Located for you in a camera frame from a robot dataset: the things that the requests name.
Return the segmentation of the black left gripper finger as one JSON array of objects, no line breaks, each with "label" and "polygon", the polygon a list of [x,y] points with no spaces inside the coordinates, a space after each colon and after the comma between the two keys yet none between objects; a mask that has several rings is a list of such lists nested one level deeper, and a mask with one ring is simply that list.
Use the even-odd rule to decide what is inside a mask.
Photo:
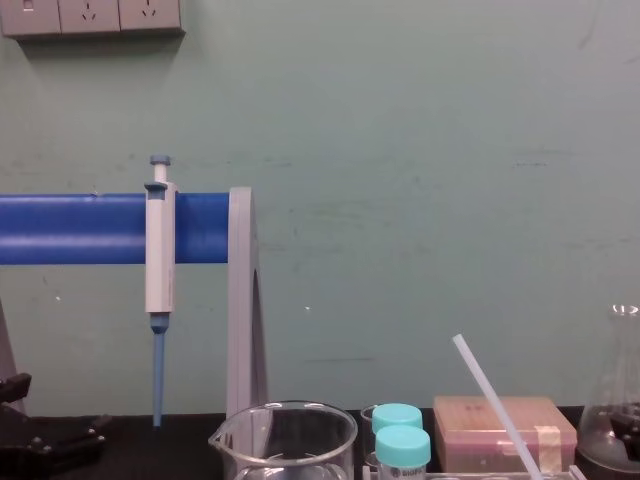
[{"label": "black left gripper finger", "polygon": [[25,415],[24,399],[28,396],[32,376],[20,373],[1,379],[1,415]]},{"label": "black left gripper finger", "polygon": [[59,464],[99,457],[112,417],[47,426],[21,413],[1,414],[2,464]]}]

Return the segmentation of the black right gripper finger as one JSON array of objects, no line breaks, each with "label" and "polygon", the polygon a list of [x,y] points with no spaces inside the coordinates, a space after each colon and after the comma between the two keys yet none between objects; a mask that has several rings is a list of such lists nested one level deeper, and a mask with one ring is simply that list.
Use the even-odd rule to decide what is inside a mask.
[{"label": "black right gripper finger", "polygon": [[622,403],[611,408],[614,437],[625,444],[639,443],[639,403]]}]

